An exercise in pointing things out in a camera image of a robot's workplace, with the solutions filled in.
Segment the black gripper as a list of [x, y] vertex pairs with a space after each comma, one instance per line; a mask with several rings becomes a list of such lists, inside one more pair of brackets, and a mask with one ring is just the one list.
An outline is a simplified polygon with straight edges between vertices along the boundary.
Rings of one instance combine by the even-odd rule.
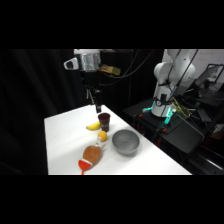
[[[99, 88], [99, 74], [96, 71], [94, 72], [82, 71], [81, 77], [82, 77], [82, 84], [85, 87], [88, 87], [90, 89]], [[86, 98], [89, 100], [90, 99], [93, 100], [91, 90], [88, 88], [86, 89]], [[94, 91], [94, 102], [96, 106], [96, 112], [100, 113], [101, 107], [102, 107], [102, 91], [101, 90]]]

